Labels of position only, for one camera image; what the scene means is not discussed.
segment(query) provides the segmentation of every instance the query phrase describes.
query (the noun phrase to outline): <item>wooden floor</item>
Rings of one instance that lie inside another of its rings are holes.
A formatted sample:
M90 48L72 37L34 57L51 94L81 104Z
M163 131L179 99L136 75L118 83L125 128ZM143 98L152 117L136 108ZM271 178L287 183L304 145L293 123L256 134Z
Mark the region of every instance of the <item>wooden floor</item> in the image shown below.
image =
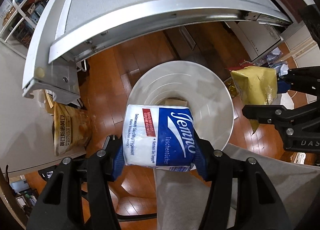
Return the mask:
M166 61L192 60L211 68L221 79L229 77L227 67L237 66L248 55L241 43L222 23L187 27L196 47L191 49L177 28L156 32L122 43L88 59L87 74L79 74L81 98L93 122L92 139L87 147L89 157L99 150L108 135L122 134L128 96L137 80L148 70ZM297 94L298 105L305 104ZM264 156L280 159L284 154L282 140L273 125L261 125L255 134L242 116L242 103L233 99L238 118L230 139L232 144ZM31 187L40 193L45 182L37 172L26 175ZM153 171L149 168L126 166L116 182L110 183L115 210L123 215L156 212L156 191ZM83 199L84 218L90 216ZM156 219L124 222L122 229L154 230Z

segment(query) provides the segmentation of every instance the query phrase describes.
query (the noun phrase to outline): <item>aluminum shelf edge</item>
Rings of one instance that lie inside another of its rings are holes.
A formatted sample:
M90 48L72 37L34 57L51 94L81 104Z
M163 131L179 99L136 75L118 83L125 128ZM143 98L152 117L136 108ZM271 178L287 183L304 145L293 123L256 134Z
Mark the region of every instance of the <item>aluminum shelf edge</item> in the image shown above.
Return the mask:
M51 45L49 62L59 57L82 61L108 47L170 27L230 20L290 24L285 14L245 0L152 0L107 13L65 33Z
M59 58L49 64L60 14L66 0L49 0L32 36L23 72L23 96L33 98L37 89L54 92L53 100L68 104L80 97L75 61Z

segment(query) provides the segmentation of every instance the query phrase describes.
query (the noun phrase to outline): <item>gray cloth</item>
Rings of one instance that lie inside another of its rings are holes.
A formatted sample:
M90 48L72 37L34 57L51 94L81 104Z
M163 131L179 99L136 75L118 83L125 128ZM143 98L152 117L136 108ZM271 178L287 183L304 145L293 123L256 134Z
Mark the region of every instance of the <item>gray cloth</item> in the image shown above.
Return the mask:
M223 151L238 160L257 159L283 201L292 225L296 226L320 189L320 168L275 160L232 144L227 144ZM209 187L189 173L155 169L154 175L158 230L198 229ZM236 191L233 191L231 207L236 208ZM232 226L234 216L235 211L231 209L228 227Z

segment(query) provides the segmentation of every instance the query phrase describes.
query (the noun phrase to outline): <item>metal screw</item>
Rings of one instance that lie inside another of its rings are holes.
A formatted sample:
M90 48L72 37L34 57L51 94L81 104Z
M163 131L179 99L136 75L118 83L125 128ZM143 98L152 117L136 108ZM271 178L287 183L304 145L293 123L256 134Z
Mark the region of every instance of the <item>metal screw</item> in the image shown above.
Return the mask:
M106 151L105 150L100 150L100 151L97 151L97 156L99 157L103 157L106 155Z
M250 157L250 158L248 158L248 162L249 162L250 164L256 164L256 163L257 163L257 160L256 160L255 158L253 158L253 157Z
M223 152L221 152L220 150L215 150L213 154L214 156L221 157L223 155Z
M293 135L294 131L292 128L288 128L286 133L287 133L287 135Z
M70 158L70 157L66 157L66 158L64 158L64 159L62 160L62 163L65 164L65 165L67 165L67 164L70 163L70 161L71 161L71 158Z
M87 40L85 41L85 43L86 43L86 44L92 44L92 40L91 40L91 39L87 39Z

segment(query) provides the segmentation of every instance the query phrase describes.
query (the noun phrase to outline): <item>tempo tissue pack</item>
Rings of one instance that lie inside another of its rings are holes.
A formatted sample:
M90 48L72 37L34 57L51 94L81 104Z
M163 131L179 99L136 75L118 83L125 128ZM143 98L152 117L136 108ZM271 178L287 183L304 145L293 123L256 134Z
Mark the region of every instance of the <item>tempo tissue pack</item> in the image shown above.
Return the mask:
M188 171L196 153L189 108L128 105L123 125L126 165Z

